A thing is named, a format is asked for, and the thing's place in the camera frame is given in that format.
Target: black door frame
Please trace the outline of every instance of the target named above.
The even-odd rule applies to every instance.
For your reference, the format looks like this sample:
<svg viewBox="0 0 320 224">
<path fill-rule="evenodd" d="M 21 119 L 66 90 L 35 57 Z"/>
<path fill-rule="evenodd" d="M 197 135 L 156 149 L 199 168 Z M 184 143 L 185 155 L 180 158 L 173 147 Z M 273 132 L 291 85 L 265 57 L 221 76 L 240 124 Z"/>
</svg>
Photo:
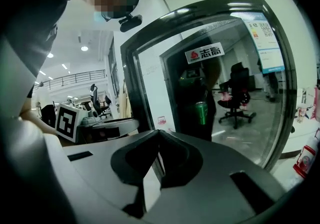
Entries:
<svg viewBox="0 0 320 224">
<path fill-rule="evenodd" d="M 295 116 L 297 75 L 293 54 L 285 32 L 276 15 L 265 0 L 205 0 L 174 10 L 134 34 L 121 46 L 122 66 L 134 118 L 138 119 L 138 131 L 154 129 L 153 120 L 142 79 L 138 55 L 157 43 L 186 30 L 223 20 L 225 14 L 238 12 L 263 13 L 277 38 L 286 74 L 286 101 L 284 122 L 272 155 L 265 164 L 271 169 L 287 142 Z"/>
</svg>

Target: ceiling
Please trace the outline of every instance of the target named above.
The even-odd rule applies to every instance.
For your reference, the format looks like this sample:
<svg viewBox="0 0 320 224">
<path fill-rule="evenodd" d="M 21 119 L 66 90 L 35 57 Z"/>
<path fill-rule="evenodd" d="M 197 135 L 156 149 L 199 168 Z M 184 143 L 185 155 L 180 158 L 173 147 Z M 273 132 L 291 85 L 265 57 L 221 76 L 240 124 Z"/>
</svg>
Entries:
<svg viewBox="0 0 320 224">
<path fill-rule="evenodd" d="M 68 71 L 74 74 L 101 69 L 104 55 L 108 53 L 112 42 L 113 31 L 119 30 L 118 20 L 106 23 L 92 6 L 82 0 L 69 1 L 58 22 L 57 37 L 51 50 L 53 58 L 46 58 L 41 68 L 46 76 L 39 74 L 37 81 L 48 80 L 48 76 L 66 76 L 69 75 Z M 84 52 L 81 46 L 87 46 L 89 50 Z"/>
<path fill-rule="evenodd" d="M 117 19 L 105 22 L 100 13 L 82 0 L 70 0 L 60 18 L 59 28 L 69 30 L 120 31 Z"/>
</svg>

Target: glass panel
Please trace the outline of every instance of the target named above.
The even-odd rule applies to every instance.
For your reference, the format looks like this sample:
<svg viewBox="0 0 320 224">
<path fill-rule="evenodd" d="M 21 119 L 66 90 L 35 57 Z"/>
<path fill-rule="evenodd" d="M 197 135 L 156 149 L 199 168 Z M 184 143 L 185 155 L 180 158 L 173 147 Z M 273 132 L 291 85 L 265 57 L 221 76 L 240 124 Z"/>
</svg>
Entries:
<svg viewBox="0 0 320 224">
<path fill-rule="evenodd" d="M 282 125 L 285 71 L 267 73 L 249 25 L 223 19 L 139 54 L 152 120 L 156 129 L 227 145 L 263 165 Z"/>
</svg>

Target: office chair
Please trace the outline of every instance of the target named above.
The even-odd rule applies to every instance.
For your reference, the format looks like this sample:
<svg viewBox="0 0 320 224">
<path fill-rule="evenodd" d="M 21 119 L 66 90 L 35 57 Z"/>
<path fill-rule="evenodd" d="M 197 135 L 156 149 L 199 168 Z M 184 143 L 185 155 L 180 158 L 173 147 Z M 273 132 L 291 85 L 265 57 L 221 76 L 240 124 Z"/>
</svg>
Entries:
<svg viewBox="0 0 320 224">
<path fill-rule="evenodd" d="M 251 123 L 253 116 L 245 116 L 243 111 L 237 111 L 241 103 L 246 104 L 250 100 L 248 93 L 249 69 L 244 68 L 242 63 L 237 63 L 231 67 L 230 80 L 223 83 L 220 87 L 226 89 L 226 86 L 231 88 L 232 97 L 229 100 L 219 100 L 218 104 L 224 108 L 230 109 L 230 112 L 225 113 L 225 116 L 218 120 L 219 123 L 223 119 L 234 117 L 234 129 L 237 129 L 237 117 L 248 119 Z"/>
<path fill-rule="evenodd" d="M 91 85 L 90 90 L 93 91 L 93 96 L 91 96 L 93 107 L 98 113 L 98 115 L 101 115 L 104 110 L 109 108 L 109 106 L 102 106 L 102 107 L 100 106 L 100 102 L 98 100 L 98 88 L 95 84 Z"/>
</svg>

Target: dark shirt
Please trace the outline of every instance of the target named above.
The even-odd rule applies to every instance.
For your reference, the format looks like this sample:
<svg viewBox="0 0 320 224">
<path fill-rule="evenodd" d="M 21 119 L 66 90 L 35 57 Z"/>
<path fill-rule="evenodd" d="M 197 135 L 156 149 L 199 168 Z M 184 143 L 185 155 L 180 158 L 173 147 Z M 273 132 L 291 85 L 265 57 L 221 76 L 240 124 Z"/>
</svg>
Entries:
<svg viewBox="0 0 320 224">
<path fill-rule="evenodd" d="M 4 36 L 14 53 L 37 77 L 58 31 L 69 0 L 1 0 L 8 6 Z"/>
</svg>

